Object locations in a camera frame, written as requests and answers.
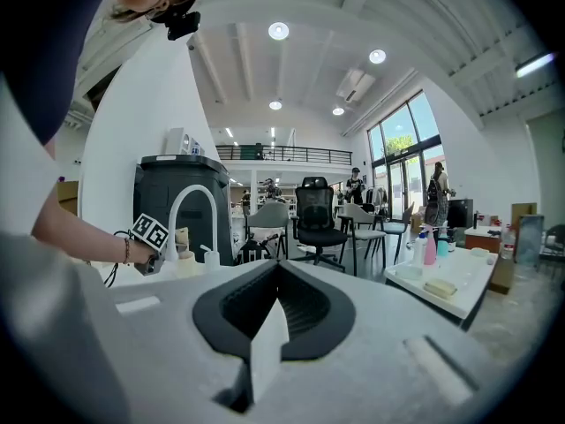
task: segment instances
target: black and white marker cube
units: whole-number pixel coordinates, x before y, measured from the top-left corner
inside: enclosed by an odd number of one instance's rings
[[[141,214],[132,228],[132,233],[136,239],[148,244],[156,251],[161,251],[167,239],[169,232],[153,217]]]

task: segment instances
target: black trash bin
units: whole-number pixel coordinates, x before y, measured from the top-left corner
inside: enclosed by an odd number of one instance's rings
[[[231,251],[230,177],[225,167],[201,155],[152,155],[141,160],[143,178],[137,184],[139,212],[156,218],[169,227],[170,208],[176,197],[187,186],[205,186],[218,211],[218,251],[222,265],[233,265]],[[204,261],[200,245],[212,249],[212,209],[203,192],[190,193],[181,203],[177,214],[177,228],[187,227],[190,249],[196,261]]]

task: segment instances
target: black railing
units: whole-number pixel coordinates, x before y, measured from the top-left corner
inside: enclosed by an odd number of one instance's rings
[[[351,165],[350,151],[299,148],[293,146],[240,145],[216,146],[220,160],[258,160],[282,162],[333,163]]]

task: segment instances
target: white tap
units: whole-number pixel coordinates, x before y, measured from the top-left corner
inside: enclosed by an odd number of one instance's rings
[[[210,191],[203,185],[189,185],[181,193],[178,194],[172,207],[170,208],[169,214],[169,242],[167,243],[167,251],[165,254],[166,261],[178,261],[177,248],[175,246],[175,226],[177,226],[177,213],[178,208],[180,208],[181,202],[186,198],[188,193],[195,191],[203,192],[208,200],[210,201],[210,206],[212,206],[212,247],[213,257],[219,260],[220,255],[218,254],[218,210],[215,206],[214,196]]]

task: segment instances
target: bracelet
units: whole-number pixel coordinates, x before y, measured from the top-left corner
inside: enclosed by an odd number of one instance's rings
[[[124,264],[127,264],[130,262],[130,240],[128,238],[125,238],[125,260],[124,260]]]

